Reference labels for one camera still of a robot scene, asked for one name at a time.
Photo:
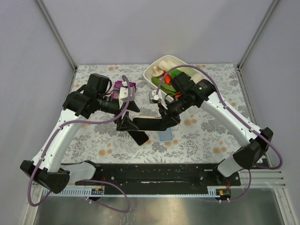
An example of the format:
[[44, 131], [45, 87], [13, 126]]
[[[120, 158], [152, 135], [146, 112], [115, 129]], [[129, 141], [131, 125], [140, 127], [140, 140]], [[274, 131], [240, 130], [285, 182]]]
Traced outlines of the black smartphone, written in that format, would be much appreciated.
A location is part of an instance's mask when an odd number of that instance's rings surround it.
[[161, 126], [162, 118], [153, 116], [133, 116], [133, 123], [140, 131], [165, 131], [166, 128]]

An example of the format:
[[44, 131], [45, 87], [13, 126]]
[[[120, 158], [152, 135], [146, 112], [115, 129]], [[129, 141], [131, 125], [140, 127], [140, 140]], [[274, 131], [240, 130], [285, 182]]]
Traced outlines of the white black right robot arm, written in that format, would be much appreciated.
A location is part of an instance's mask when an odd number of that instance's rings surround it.
[[167, 85], [161, 80], [157, 83], [157, 89], [150, 94], [150, 98], [159, 106], [160, 128], [179, 124], [179, 115], [192, 106], [201, 108], [217, 119], [240, 145], [236, 152], [217, 165], [217, 172], [229, 177], [237, 171], [252, 169], [270, 147], [272, 130], [260, 128], [227, 105], [215, 85], [202, 74], [190, 77], [180, 72], [171, 82], [171, 87], [180, 94], [176, 100], [168, 103], [163, 99], [161, 89]]

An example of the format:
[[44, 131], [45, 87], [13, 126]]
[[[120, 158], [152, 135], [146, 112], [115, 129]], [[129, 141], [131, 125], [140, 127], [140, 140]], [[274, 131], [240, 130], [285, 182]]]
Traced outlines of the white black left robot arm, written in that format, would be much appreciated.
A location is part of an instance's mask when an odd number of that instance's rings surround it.
[[51, 135], [32, 160], [24, 160], [20, 169], [33, 182], [53, 193], [60, 193], [68, 184], [89, 180], [97, 170], [95, 163], [86, 161], [73, 165], [62, 165], [62, 160], [74, 136], [82, 124], [90, 124], [89, 117], [103, 111], [114, 115], [107, 123], [119, 119], [133, 100], [134, 91], [128, 78], [123, 75], [125, 86], [120, 89], [119, 99], [109, 98], [107, 92], [112, 87], [110, 78], [91, 74], [87, 84], [69, 93], [63, 103]]

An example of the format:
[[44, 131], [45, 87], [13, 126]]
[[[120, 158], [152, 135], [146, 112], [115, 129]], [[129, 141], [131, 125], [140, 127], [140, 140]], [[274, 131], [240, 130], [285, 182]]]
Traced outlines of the black phone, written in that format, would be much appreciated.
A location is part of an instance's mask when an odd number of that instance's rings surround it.
[[145, 144], [149, 140], [149, 137], [144, 131], [128, 131], [128, 133], [139, 146]]

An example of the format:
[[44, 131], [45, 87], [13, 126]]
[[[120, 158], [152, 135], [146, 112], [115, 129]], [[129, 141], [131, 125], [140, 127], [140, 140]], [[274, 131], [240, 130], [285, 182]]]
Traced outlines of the light blue phone case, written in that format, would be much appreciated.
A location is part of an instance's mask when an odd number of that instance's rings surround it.
[[159, 137], [159, 141], [162, 142], [162, 143], [172, 141], [173, 140], [172, 129], [168, 128], [165, 131], [159, 131], [158, 132], [158, 137]]

